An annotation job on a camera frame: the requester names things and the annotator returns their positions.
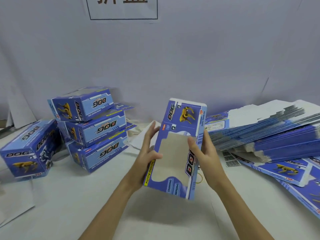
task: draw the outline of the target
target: hand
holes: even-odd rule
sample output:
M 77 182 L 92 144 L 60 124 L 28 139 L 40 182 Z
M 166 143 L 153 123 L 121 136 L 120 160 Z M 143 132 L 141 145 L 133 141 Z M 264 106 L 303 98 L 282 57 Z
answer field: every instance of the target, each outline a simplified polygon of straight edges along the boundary
M 212 144 L 207 130 L 205 129 L 203 133 L 201 150 L 192 137 L 188 138 L 188 145 L 190 150 L 198 158 L 198 162 L 209 186 L 213 190 L 216 190 L 217 187 L 228 178 L 222 168 L 216 148 Z
M 159 127 L 155 128 L 155 124 L 156 122 L 154 121 L 147 130 L 140 153 L 122 180 L 126 183 L 126 185 L 129 186 L 129 189 L 132 190 L 132 193 L 142 187 L 144 177 L 148 169 L 148 164 L 154 159 L 162 158 L 161 153 L 158 153 L 154 151 L 153 148 L 150 148 L 150 141 L 152 137 L 159 131 Z

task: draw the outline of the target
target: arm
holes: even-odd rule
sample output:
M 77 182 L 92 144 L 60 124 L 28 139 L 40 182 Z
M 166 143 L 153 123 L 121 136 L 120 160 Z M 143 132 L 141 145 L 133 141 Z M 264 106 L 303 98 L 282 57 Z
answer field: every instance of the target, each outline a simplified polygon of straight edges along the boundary
M 188 144 L 198 158 L 206 181 L 225 206 L 240 240 L 274 240 L 226 176 L 207 130 L 204 131 L 201 150 L 191 137 L 188 138 Z
M 150 140 L 158 130 L 159 127 L 155 128 L 154 122 L 146 132 L 141 151 L 131 169 L 79 240 L 111 240 L 113 238 L 128 200 L 135 191 L 142 187 L 148 164 L 154 159 L 162 158 L 162 154 L 150 149 Z

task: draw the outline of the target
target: blue toy box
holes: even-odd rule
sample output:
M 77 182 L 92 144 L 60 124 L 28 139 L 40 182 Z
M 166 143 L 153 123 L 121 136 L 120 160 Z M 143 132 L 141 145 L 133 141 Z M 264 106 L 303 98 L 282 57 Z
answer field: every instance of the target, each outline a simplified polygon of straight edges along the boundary
M 26 180 L 46 176 L 61 145 L 57 121 L 40 120 L 6 144 L 0 155 L 14 177 Z
M 112 136 L 115 131 L 126 127 L 125 111 L 133 109 L 124 104 L 114 104 L 111 109 L 95 116 L 87 122 L 58 121 L 58 127 L 64 137 L 70 138 L 84 147 Z
M 320 157 L 309 157 L 306 160 L 312 163 L 313 167 L 304 187 L 298 187 L 277 178 L 276 180 L 320 219 Z
M 270 175 L 276 179 L 304 187 L 310 176 L 312 163 L 306 159 L 286 160 L 281 162 L 263 163 L 248 152 L 230 152 L 231 155 L 242 164 L 249 166 L 259 172 Z
M 201 148 L 206 112 L 206 104 L 170 99 L 154 146 L 163 158 L 151 161 L 145 186 L 194 199 L 198 163 L 187 138 L 194 137 Z
M 87 148 L 75 141 L 66 143 L 66 146 L 73 160 L 89 173 L 92 173 L 120 152 L 127 149 L 127 132 L 134 127 L 136 125 L 127 123 L 123 130 Z
M 88 121 L 113 106 L 107 87 L 85 87 L 64 96 L 48 99 L 58 121 Z

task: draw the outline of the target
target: framed sign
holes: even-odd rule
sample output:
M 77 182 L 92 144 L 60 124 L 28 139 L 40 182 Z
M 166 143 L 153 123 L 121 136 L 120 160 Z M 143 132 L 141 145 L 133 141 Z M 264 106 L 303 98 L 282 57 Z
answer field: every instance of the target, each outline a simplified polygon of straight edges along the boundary
M 84 0 L 90 20 L 157 20 L 158 0 Z

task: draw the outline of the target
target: forearm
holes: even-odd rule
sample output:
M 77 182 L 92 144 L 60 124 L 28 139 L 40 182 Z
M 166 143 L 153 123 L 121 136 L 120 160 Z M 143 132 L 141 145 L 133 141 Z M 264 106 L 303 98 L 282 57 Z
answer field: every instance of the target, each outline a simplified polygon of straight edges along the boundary
M 121 181 L 79 240 L 111 240 L 132 193 Z
M 272 240 L 273 237 L 251 212 L 229 179 L 217 189 L 240 240 Z

